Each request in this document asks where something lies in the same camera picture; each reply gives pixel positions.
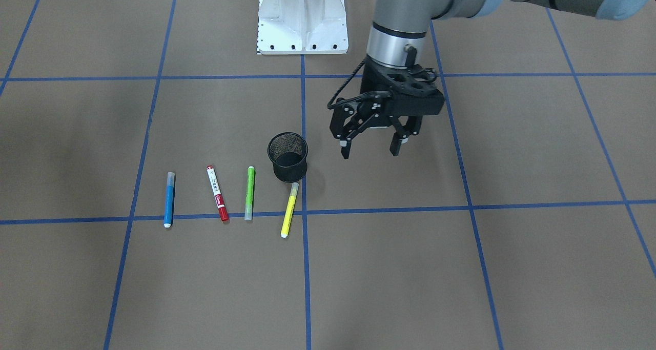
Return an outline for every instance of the robotic arm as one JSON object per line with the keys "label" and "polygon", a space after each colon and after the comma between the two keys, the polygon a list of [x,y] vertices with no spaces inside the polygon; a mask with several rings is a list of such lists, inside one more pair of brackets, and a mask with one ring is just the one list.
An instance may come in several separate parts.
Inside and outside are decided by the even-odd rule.
{"label": "robotic arm", "polygon": [[[444,96],[436,88],[436,73],[417,64],[432,19],[478,17],[494,12],[503,0],[377,0],[367,44],[367,56],[328,103],[333,110],[330,130],[349,158],[354,138],[367,128],[394,128],[392,155],[419,135],[423,116],[440,113]],[[623,20],[649,0],[512,0],[560,11]],[[364,66],[360,95],[337,98]],[[407,117],[401,123],[400,117]]]}

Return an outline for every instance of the black cable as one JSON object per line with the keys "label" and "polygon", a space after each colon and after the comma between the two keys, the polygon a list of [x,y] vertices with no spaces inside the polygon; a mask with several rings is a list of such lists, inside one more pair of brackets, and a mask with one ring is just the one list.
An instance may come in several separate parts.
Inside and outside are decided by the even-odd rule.
{"label": "black cable", "polygon": [[349,82],[351,82],[351,80],[353,79],[353,77],[356,77],[356,74],[358,74],[358,71],[359,71],[360,68],[362,68],[362,66],[364,66],[364,65],[365,65],[365,59],[363,59],[363,60],[360,62],[360,64],[359,64],[358,67],[356,68],[356,70],[354,70],[353,73],[351,73],[351,76],[349,76],[349,78],[346,79],[346,82],[344,82],[344,83],[342,84],[342,86],[340,86],[340,88],[337,90],[337,93],[335,93],[335,95],[333,95],[333,97],[330,99],[330,102],[328,102],[328,105],[327,105],[328,109],[331,109],[331,106],[333,105],[333,102],[335,101],[335,98],[337,98],[337,95],[339,95],[339,93],[341,93],[342,90],[343,90],[344,88],[346,88],[346,85],[348,85]]}

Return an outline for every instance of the red marker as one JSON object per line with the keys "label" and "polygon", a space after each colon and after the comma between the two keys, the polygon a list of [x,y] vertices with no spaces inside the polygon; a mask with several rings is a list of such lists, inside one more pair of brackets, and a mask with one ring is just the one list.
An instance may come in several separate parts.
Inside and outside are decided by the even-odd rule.
{"label": "red marker", "polygon": [[214,173],[213,166],[207,166],[207,176],[209,177],[209,184],[211,185],[212,192],[214,193],[216,207],[218,208],[218,214],[221,217],[221,221],[229,221],[230,217],[228,217],[228,210],[226,209],[226,204],[223,202],[221,190],[218,188],[218,181],[216,180],[216,173]]}

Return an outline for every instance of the blue marker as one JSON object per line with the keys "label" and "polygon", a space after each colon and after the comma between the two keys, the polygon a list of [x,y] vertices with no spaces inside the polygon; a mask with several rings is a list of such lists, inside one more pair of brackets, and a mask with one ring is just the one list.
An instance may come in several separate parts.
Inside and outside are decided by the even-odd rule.
{"label": "blue marker", "polygon": [[164,227],[169,228],[173,221],[173,187],[175,185],[175,173],[169,172],[166,177],[166,205],[164,206]]}

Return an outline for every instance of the yellow marker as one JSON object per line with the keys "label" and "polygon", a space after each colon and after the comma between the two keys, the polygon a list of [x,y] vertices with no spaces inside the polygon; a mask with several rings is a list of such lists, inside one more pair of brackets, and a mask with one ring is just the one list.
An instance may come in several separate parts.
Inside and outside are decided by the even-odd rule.
{"label": "yellow marker", "polygon": [[283,222],[283,229],[280,231],[280,237],[286,238],[289,235],[289,226],[291,225],[291,215],[294,214],[294,204],[296,203],[296,194],[298,193],[298,182],[291,184],[291,192],[289,193],[288,209],[285,212],[285,221]]}

